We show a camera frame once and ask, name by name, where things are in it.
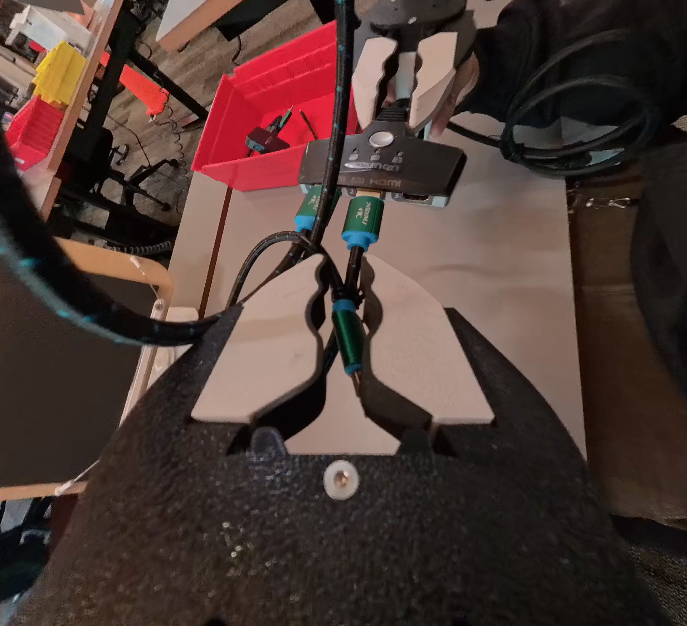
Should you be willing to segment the red plastic bin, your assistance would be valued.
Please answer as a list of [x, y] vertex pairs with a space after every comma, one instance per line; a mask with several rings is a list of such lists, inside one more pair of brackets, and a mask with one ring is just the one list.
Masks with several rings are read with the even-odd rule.
[[[331, 135], [336, 53], [331, 22], [224, 75], [192, 169], [240, 192], [297, 185], [306, 145]], [[287, 147], [248, 155], [248, 135], [288, 110], [291, 118], [278, 135]]]

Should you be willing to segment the black video switch box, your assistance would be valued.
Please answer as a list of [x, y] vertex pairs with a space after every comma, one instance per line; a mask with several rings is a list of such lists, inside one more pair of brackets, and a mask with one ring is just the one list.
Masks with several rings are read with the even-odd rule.
[[378, 121], [346, 136], [337, 189], [349, 199], [375, 193], [386, 201], [442, 209], [466, 161], [461, 149], [416, 136], [404, 122]]

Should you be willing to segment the wooden-edged side table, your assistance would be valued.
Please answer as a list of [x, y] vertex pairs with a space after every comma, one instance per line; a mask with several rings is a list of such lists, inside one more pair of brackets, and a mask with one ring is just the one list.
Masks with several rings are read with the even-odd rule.
[[61, 180], [57, 177], [73, 130], [87, 101], [87, 95], [96, 76], [100, 57], [105, 51], [108, 38], [116, 24], [125, 0], [99, 0], [94, 21], [89, 25], [91, 41], [85, 57], [87, 65], [75, 87], [73, 98], [67, 106], [63, 121], [46, 159], [37, 165], [38, 181], [32, 188], [31, 197], [43, 220], [47, 220], [56, 201]]

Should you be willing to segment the red ribbed storage bin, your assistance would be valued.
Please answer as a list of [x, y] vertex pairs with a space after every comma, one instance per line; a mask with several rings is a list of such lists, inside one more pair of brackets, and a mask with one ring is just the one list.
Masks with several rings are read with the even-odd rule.
[[34, 96], [14, 116], [5, 134], [18, 170], [25, 172], [49, 155], [64, 112]]

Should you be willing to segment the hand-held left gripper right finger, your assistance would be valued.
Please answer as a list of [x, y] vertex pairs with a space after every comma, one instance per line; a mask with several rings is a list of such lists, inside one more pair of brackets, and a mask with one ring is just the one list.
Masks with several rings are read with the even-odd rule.
[[442, 304], [377, 256], [364, 257], [361, 404], [378, 424], [490, 424], [489, 406]]

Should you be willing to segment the person's black clothing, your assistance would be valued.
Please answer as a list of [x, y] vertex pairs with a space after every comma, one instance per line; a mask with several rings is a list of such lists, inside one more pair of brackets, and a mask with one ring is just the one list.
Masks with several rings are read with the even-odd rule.
[[686, 397], [686, 143], [638, 163], [643, 191], [631, 241], [640, 312], [658, 354]]

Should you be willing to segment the black office chair base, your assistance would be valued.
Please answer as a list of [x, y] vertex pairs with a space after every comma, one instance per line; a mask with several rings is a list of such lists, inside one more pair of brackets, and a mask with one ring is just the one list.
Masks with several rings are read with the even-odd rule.
[[144, 162], [133, 168], [129, 161], [131, 147], [126, 143], [118, 143], [112, 131], [106, 128], [104, 135], [110, 144], [106, 162], [108, 173], [98, 184], [97, 192], [101, 191], [104, 184], [113, 183], [120, 190], [120, 204], [127, 208], [139, 209], [145, 215], [155, 212], [180, 214], [181, 198], [188, 189], [184, 153], [153, 162], [140, 137], [129, 128], [126, 130], [135, 141], [135, 148], [140, 151]]

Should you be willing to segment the person's right hand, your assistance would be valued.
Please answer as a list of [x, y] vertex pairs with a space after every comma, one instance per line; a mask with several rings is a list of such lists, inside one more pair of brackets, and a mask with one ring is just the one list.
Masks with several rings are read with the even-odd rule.
[[464, 99], [471, 94], [479, 78], [479, 61], [475, 53], [462, 63], [456, 72], [453, 84], [443, 105], [434, 115], [430, 128], [430, 136], [439, 138], [447, 129], [448, 123], [457, 114], [457, 108]]

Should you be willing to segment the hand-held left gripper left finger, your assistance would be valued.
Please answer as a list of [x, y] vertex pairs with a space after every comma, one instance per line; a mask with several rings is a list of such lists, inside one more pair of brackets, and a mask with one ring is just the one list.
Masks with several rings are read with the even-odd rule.
[[243, 304], [193, 407], [195, 421], [255, 423], [320, 378], [323, 341], [313, 311], [326, 261], [310, 256]]

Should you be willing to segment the person's right forearm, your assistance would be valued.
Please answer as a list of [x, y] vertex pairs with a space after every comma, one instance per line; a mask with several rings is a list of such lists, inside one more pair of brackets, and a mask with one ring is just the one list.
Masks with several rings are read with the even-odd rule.
[[622, 40], [571, 55], [535, 92], [560, 81], [612, 75], [645, 90], [673, 123], [686, 115], [686, 0], [514, 0], [475, 41], [479, 75], [456, 111], [506, 121], [513, 98], [554, 54], [606, 31]]

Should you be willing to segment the small black adapter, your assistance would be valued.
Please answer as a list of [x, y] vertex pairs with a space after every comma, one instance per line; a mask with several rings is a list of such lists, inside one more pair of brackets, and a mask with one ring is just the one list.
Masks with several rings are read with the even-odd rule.
[[245, 139], [247, 157], [289, 149], [291, 145], [281, 139], [279, 134], [290, 118], [291, 111], [288, 110], [284, 115], [278, 115], [267, 127], [255, 127]]

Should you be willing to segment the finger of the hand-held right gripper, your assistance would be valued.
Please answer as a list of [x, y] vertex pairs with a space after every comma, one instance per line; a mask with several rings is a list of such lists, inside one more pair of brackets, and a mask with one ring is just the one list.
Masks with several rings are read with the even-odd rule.
[[457, 44], [456, 32], [439, 32], [419, 42], [419, 67], [410, 98], [411, 127], [424, 127], [448, 96], [457, 72]]
[[352, 74], [352, 92], [360, 128], [367, 128], [377, 114], [380, 89], [385, 77], [385, 66], [396, 53], [398, 43], [392, 38], [368, 38], [355, 64]]

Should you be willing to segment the yellow plastic bin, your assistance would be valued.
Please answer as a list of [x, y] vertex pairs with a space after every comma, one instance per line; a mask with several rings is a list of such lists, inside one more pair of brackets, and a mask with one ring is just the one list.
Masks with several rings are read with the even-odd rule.
[[37, 67], [32, 95], [49, 105], [66, 108], [86, 67], [87, 59], [67, 41], [60, 41]]

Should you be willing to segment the orange-red plastic object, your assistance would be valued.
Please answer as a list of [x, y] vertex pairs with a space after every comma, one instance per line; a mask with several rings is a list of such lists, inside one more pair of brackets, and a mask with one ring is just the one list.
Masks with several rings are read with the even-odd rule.
[[120, 73], [114, 96], [120, 92], [120, 87], [126, 89], [146, 107], [146, 115], [151, 120], [163, 113], [169, 99], [169, 92], [166, 89], [136, 71], [129, 64], [125, 64]]

